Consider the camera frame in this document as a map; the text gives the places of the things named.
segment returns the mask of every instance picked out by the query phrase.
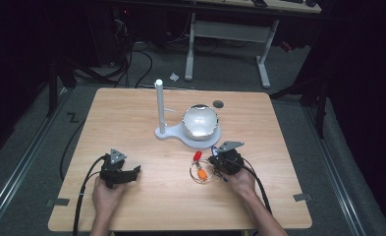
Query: white bowl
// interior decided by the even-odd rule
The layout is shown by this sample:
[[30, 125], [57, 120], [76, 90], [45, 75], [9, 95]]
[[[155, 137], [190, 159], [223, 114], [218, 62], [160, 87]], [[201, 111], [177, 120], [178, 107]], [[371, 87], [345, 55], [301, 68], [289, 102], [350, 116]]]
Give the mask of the white bowl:
[[218, 128], [218, 116], [213, 108], [198, 104], [190, 107], [183, 116], [185, 134], [193, 140], [210, 138]]

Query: person's left hand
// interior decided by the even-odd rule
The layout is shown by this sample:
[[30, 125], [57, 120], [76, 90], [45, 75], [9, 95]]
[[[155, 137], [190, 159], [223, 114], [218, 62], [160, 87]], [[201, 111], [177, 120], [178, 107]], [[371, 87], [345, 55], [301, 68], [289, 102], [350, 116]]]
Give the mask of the person's left hand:
[[109, 189], [106, 182], [97, 176], [92, 192], [92, 201], [98, 216], [110, 218], [122, 199], [128, 184], [119, 184], [115, 189]]

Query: light wood surface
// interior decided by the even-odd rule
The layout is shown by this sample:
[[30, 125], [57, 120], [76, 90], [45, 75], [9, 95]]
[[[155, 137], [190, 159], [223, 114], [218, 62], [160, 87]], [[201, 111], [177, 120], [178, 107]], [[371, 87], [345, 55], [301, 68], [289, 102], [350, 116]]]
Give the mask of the light wood surface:
[[[311, 218], [304, 201], [293, 195], [302, 192], [269, 96], [262, 92], [164, 90], [169, 126], [181, 122], [192, 105], [216, 109], [221, 139], [244, 142], [237, 151], [254, 167], [269, 198], [273, 214], [285, 228], [308, 228]], [[110, 148], [128, 156], [124, 169], [141, 165], [138, 180], [122, 198], [116, 210], [113, 230], [211, 230], [252, 229], [245, 207], [228, 183], [212, 178], [197, 184], [189, 168], [195, 149], [178, 140], [155, 138], [158, 127], [154, 89], [101, 88], [92, 103], [79, 143], [61, 188], [59, 198], [68, 206], [56, 206], [49, 220], [53, 231], [72, 231], [77, 198], [91, 164]], [[204, 149], [203, 157], [211, 155]], [[95, 170], [99, 170], [102, 161]], [[80, 231], [90, 230], [94, 219], [91, 200], [94, 178], [86, 186], [80, 217]]]
[[[235, 5], [243, 7], [255, 7], [251, 0], [196, 0], [196, 2], [203, 3], [215, 3], [223, 5]], [[299, 13], [321, 13], [321, 8], [317, 5], [315, 7], [308, 7], [305, 3], [293, 3], [280, 0], [264, 0], [268, 5], [269, 10], [279, 10], [279, 11], [290, 11], [290, 12], [299, 12]]]

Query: forearm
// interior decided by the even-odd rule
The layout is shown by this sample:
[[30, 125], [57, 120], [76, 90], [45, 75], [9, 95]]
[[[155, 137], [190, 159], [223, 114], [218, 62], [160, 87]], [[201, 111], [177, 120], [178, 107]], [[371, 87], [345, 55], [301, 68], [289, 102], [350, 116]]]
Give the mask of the forearm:
[[266, 209], [256, 193], [242, 194], [260, 236], [287, 235], [282, 226]]
[[92, 223], [92, 228], [90, 236], [106, 236], [109, 232], [111, 217], [108, 215], [96, 215], [94, 222]]

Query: gray floor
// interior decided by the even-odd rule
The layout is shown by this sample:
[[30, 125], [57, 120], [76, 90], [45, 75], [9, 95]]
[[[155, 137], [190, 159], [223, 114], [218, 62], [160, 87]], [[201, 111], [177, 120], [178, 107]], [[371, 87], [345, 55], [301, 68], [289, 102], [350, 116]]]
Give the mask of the gray floor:
[[[224, 43], [239, 45], [237, 42]], [[161, 49], [147, 44], [137, 45], [137, 49], [142, 48], [145, 48], [143, 52], [153, 61], [151, 71], [140, 83], [143, 88], [151, 87], [159, 78], [169, 88], [268, 93], [291, 85], [309, 52], [308, 47], [289, 53], [278, 47], [271, 48], [266, 68], [272, 88], [267, 90], [261, 87], [253, 57], [260, 49], [258, 44], [240, 48], [219, 45], [215, 50], [213, 46], [199, 46], [195, 54], [192, 82], [183, 80], [185, 48]], [[133, 53], [132, 66], [129, 70], [130, 88], [147, 71], [149, 65], [149, 59], [145, 55]], [[103, 68], [98, 71], [105, 73], [109, 70], [111, 69]], [[169, 80], [172, 73], [181, 78], [176, 82]], [[46, 206], [46, 203], [58, 195], [62, 184], [61, 156], [73, 132], [86, 117], [95, 92], [100, 87], [105, 85], [79, 80], [75, 89], [68, 90], [62, 95], [68, 96], [68, 99], [58, 110], [38, 149], [32, 153], [29, 169], [20, 175], [24, 178], [16, 180], [19, 188], [14, 189], [10, 195], [12, 198], [6, 201], [5, 207], [1, 207], [3, 214], [0, 214], [0, 235], [71, 235], [49, 231], [47, 222], [52, 207]], [[125, 78], [119, 84], [119, 88], [124, 87]], [[326, 137], [320, 141], [312, 130], [309, 119], [311, 108], [300, 107], [297, 98], [290, 95], [272, 102], [303, 192], [312, 196], [307, 205], [313, 224], [306, 230], [289, 229], [287, 232], [290, 235], [386, 235], [386, 219], [353, 162], [331, 104], [329, 102], [327, 104], [328, 112], [324, 123]], [[0, 193], [10, 183], [9, 178], [12, 174], [18, 173], [15, 172], [16, 167], [21, 165], [21, 160], [27, 156], [27, 149], [33, 137], [44, 122], [47, 122], [45, 119], [47, 99], [45, 89], [18, 122], [14, 134], [0, 151]], [[75, 113], [74, 120], [78, 122], [71, 122], [71, 113]], [[67, 170], [78, 137], [79, 133], [72, 139], [66, 152], [64, 171]], [[337, 182], [336, 175], [330, 175], [333, 174], [333, 168], [325, 161], [325, 152], [330, 154], [338, 171]], [[343, 196], [349, 196], [351, 203], [349, 207], [356, 210], [359, 221], [351, 218], [347, 210], [344, 210], [348, 201], [339, 197], [342, 196], [339, 178], [343, 183], [343, 192], [346, 193]]]

